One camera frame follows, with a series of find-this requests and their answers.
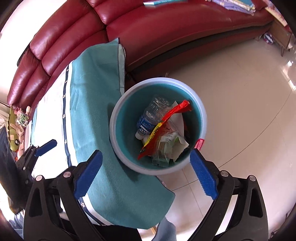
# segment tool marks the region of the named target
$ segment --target wooden side table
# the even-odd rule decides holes
[[[289,45],[295,43],[295,36],[290,33],[277,19],[272,23],[269,32],[275,41],[281,46],[281,56],[289,49]]]

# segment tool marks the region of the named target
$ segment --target metal screw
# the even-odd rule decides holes
[[[250,179],[252,182],[256,181],[256,178],[255,178],[253,175],[249,176],[249,179]]]
[[[223,177],[228,177],[229,175],[227,171],[221,171],[220,173],[221,173],[221,176]]]
[[[67,178],[71,176],[71,172],[64,172],[63,177]]]
[[[39,182],[39,181],[41,181],[41,180],[42,180],[42,176],[41,176],[41,175],[39,175],[39,176],[36,177],[36,181],[37,181],[37,182]]]

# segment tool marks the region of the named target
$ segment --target red plastic wrapper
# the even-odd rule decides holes
[[[166,132],[165,127],[166,123],[169,120],[169,118],[175,114],[175,113],[183,113],[187,111],[191,111],[192,107],[187,100],[183,100],[182,103],[178,104],[174,108],[168,111],[168,113],[165,114],[165,116],[162,118],[162,120],[156,125],[152,133],[150,134],[147,142],[143,146],[143,148],[140,151],[140,154],[138,155],[138,160],[140,160],[143,156],[151,156],[153,155],[155,151],[155,145],[158,137],[163,136],[163,134]]]

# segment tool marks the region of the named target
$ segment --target blue rubber pad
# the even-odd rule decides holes
[[[92,182],[94,181],[94,178],[96,177],[98,171],[102,166],[102,152],[97,150],[90,158],[90,162],[74,183],[74,197],[76,198],[76,200],[86,195]]]
[[[198,177],[198,180],[200,181],[200,184],[202,185],[205,194],[215,200],[218,197],[216,180],[213,178],[212,174],[205,166],[204,161],[197,154],[195,149],[190,153],[190,163]]]
[[[35,157],[42,156],[46,152],[50,151],[52,148],[57,146],[57,141],[52,139],[49,142],[45,143],[43,146],[36,149]]]

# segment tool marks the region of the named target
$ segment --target red sticker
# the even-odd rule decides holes
[[[205,141],[204,139],[198,139],[198,141],[196,142],[196,144],[194,146],[194,149],[200,150],[202,148],[202,145],[203,145],[204,141]]]

